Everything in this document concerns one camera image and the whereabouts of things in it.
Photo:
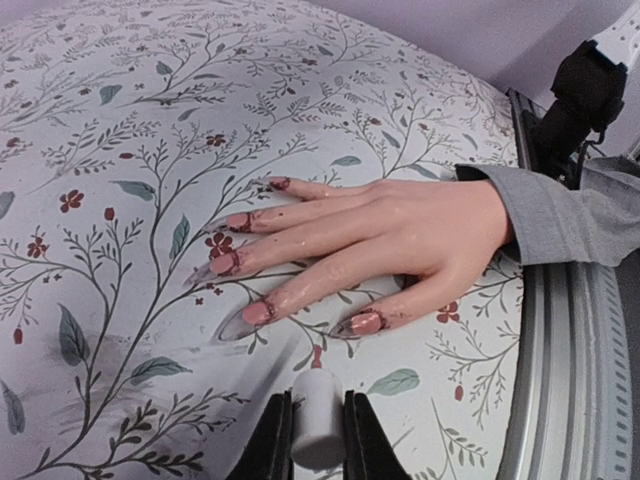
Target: gray sleeve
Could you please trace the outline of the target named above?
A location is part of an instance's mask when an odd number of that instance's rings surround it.
[[[511,218],[523,265],[570,261],[618,265],[640,248],[640,166],[587,160],[580,190],[518,168],[458,165],[458,179],[489,179]]]

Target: mannequin hand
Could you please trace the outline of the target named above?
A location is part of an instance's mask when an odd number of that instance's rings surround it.
[[[252,325],[272,323],[372,277],[413,275],[418,283],[341,320],[331,333],[349,338],[397,328],[460,298],[513,239],[489,181],[384,180],[332,188],[273,178],[270,184],[305,202],[228,217],[233,231],[270,235],[213,259],[210,269],[240,276],[323,258],[245,308],[241,316]]]

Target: fabric surface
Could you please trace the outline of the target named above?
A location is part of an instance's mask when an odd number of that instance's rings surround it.
[[[640,247],[640,166],[624,157],[587,160],[577,191],[545,175],[493,166],[461,166],[458,178],[491,179],[509,212],[523,265],[617,266]]]
[[[369,393],[412,477],[495,478],[519,265],[497,257],[460,300],[353,341],[328,332],[403,278],[242,338],[223,320],[307,262],[183,282],[253,240],[205,225],[287,201],[265,176],[349,186],[515,166],[503,95],[306,3],[87,1],[0,34],[3,480],[224,478],[268,396],[320,364]]]

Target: wrist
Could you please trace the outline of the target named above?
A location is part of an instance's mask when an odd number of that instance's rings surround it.
[[[495,235],[498,248],[513,242],[515,240],[513,224],[495,185],[490,180],[479,180],[474,183],[478,184],[481,191],[480,201],[483,202],[483,205],[489,211],[488,216],[491,221],[491,231]]]

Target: black bracket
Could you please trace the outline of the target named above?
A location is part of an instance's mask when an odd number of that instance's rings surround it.
[[[624,106],[627,67],[613,64],[597,45],[594,40],[582,43],[560,64],[551,87],[556,101],[541,120],[525,120],[540,173],[571,189],[579,187],[582,165],[570,157],[592,131],[600,139],[590,143],[602,143],[607,127]]]
[[[291,393],[273,395],[226,480],[293,480],[292,427]],[[364,393],[346,393],[343,429],[343,480],[411,480]]]

